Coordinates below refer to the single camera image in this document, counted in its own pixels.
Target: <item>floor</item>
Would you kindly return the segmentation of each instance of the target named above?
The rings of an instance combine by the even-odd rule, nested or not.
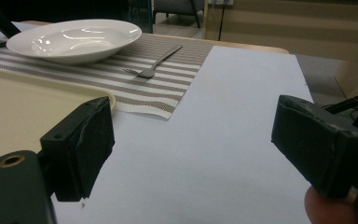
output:
[[[202,26],[202,12],[199,13],[199,19]],[[202,38],[202,29],[197,27],[191,16],[170,15],[166,18],[164,13],[158,13],[153,32],[157,35]],[[307,55],[296,56],[315,104],[331,105],[346,99],[334,79],[339,60]]]

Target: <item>black cable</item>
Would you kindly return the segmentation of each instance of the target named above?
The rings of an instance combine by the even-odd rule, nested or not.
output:
[[[351,112],[350,112],[350,117],[353,121],[356,120],[356,118],[358,117],[358,114],[355,114],[355,113],[358,113],[358,108],[354,108]]]
[[[331,106],[331,105],[322,105],[322,106],[321,106],[321,109],[325,109],[325,108],[327,108],[327,107],[329,107],[329,106]]]
[[[330,106],[326,107],[325,110],[332,114],[337,114],[339,112],[353,108],[355,106],[358,106],[358,96],[355,96],[351,99],[348,99],[348,100],[338,103],[336,105],[330,105]]]
[[[222,19],[220,20],[219,38],[217,39],[218,41],[220,41],[220,36],[222,35],[223,17],[225,16],[225,10],[226,10],[227,2],[228,2],[228,0],[225,0],[223,2],[223,11],[222,11]]]

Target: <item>wall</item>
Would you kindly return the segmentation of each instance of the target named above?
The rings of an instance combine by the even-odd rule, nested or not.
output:
[[[204,38],[217,40],[222,8],[208,5]],[[221,40],[358,62],[358,5],[306,0],[234,0]]]

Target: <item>finger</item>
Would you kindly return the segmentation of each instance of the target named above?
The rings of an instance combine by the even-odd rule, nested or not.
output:
[[[304,204],[312,224],[355,224],[354,199],[353,193],[346,199],[326,199],[310,187],[305,195]]]

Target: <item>screw hole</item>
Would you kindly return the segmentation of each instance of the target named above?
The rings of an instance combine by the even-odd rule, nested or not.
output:
[[[12,167],[12,166],[15,166],[15,165],[21,163],[24,160],[25,160],[25,157],[22,155],[10,156],[0,162],[0,167],[2,167],[2,168]]]

